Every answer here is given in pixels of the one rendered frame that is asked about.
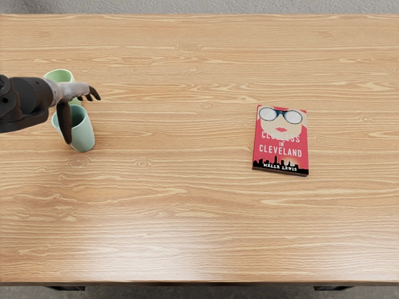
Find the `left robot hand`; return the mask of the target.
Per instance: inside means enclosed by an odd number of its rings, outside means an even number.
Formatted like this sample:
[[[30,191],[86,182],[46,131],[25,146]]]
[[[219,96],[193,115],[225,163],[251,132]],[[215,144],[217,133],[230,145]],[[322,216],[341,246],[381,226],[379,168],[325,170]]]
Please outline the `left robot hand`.
[[[69,102],[74,98],[83,101],[85,97],[92,102],[94,98],[101,100],[96,89],[85,82],[55,82],[49,78],[43,80],[50,86],[53,94],[51,106],[56,106],[59,128],[64,141],[69,145],[72,142],[72,117]]]

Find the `light green cup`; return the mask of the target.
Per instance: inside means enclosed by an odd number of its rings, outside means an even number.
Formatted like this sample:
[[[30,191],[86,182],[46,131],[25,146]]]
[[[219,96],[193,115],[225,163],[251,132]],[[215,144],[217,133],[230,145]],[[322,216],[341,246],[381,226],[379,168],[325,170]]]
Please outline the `light green cup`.
[[[59,102],[68,102],[69,105],[82,105],[77,96],[82,96],[88,88],[84,87],[82,82],[75,82],[74,76],[69,70],[52,70],[45,74],[43,79],[52,90],[52,107]]]

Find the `mint green cup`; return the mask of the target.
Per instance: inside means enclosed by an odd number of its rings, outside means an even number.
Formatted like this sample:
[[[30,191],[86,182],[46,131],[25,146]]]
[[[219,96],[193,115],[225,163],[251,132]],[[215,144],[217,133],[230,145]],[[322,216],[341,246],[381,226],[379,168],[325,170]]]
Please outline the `mint green cup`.
[[[70,146],[81,153],[90,151],[95,145],[94,130],[87,111],[80,105],[70,105],[72,142]]]

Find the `red paperback book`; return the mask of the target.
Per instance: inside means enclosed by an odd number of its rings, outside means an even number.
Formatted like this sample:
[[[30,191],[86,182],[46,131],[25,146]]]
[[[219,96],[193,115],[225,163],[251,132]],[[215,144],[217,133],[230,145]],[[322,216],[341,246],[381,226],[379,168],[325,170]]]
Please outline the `red paperback book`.
[[[303,177],[309,175],[305,110],[257,106],[252,168]]]

